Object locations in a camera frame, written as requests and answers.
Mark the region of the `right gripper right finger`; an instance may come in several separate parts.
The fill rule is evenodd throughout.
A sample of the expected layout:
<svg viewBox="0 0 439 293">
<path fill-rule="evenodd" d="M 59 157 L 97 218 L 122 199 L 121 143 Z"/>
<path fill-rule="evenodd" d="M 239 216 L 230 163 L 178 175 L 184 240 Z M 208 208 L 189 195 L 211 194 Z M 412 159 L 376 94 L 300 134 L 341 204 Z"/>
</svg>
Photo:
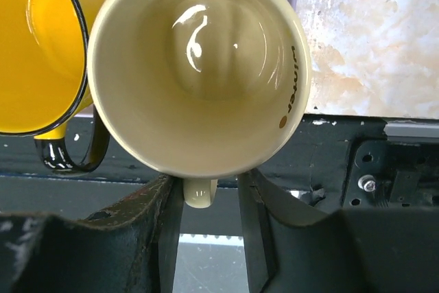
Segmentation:
<svg viewBox="0 0 439 293">
<path fill-rule="evenodd" d="M 252 169 L 237 179 L 251 292 L 437 292 L 438 210 L 325 213 Z"/>
</svg>

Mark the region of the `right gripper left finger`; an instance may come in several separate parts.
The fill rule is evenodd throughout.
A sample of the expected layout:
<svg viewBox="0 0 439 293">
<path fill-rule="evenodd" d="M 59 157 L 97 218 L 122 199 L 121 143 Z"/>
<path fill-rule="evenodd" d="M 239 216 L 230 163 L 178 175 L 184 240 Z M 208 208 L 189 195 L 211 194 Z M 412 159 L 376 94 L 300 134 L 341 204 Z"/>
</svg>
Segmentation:
<svg viewBox="0 0 439 293">
<path fill-rule="evenodd" d="M 168 175 L 83 220 L 1 215 L 2 292 L 171 292 L 184 198 Z"/>
</svg>

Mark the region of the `cream mug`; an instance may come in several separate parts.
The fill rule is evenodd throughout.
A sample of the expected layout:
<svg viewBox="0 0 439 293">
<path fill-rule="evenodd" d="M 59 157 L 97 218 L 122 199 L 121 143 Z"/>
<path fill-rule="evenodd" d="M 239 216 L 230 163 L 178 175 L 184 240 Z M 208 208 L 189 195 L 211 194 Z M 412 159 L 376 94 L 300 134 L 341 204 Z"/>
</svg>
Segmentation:
<svg viewBox="0 0 439 293">
<path fill-rule="evenodd" d="M 105 127 L 212 205 L 217 182 L 273 157 L 305 113 L 311 56 L 288 0 L 105 0 L 88 83 Z"/>
</svg>

